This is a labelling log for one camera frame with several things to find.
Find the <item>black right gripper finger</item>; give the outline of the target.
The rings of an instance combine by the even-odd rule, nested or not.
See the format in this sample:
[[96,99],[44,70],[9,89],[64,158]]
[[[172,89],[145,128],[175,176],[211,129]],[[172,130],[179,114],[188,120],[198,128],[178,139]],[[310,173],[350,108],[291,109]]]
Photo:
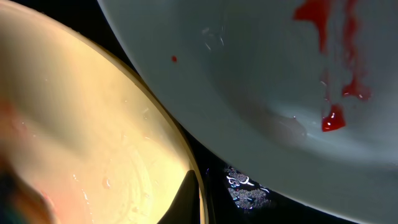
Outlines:
[[186,173],[178,192],[158,224],[199,224],[200,196],[197,177],[193,170]]

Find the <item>yellow plate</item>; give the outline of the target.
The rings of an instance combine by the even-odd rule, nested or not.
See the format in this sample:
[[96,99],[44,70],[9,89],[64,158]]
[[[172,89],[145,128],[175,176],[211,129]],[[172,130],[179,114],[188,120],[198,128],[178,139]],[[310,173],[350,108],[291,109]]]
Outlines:
[[52,223],[158,223],[194,156],[142,80],[56,20],[1,2],[1,155]]

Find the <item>light green stained plate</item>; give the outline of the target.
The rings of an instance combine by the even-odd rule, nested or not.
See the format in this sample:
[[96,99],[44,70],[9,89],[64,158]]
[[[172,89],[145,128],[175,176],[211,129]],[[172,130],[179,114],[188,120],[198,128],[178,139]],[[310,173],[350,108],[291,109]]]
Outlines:
[[396,1],[100,1],[198,141],[262,185],[397,222]]

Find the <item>green yellow sponge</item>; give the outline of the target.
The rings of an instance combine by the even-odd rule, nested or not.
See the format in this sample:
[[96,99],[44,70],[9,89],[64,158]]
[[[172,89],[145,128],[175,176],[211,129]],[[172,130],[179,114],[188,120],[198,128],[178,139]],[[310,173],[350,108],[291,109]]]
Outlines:
[[1,172],[1,224],[27,224],[23,214],[12,202],[17,193],[15,180],[11,174]]

